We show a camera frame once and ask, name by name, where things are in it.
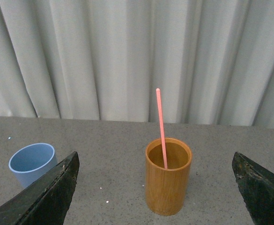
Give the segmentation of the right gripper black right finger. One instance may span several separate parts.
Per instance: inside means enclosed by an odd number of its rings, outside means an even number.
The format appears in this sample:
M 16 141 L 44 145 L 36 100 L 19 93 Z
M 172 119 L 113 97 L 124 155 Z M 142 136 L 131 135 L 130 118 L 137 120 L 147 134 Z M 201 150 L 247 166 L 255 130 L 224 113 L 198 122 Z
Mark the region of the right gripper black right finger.
M 235 152 L 232 169 L 246 208 L 256 225 L 274 225 L 274 173 Z

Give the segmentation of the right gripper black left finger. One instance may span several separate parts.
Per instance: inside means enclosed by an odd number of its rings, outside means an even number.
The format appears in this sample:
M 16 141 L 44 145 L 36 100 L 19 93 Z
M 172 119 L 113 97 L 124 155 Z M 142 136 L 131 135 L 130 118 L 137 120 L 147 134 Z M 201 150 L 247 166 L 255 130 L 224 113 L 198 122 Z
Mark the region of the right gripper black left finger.
M 62 225 L 75 192 L 79 167 L 75 151 L 0 206 L 0 225 Z

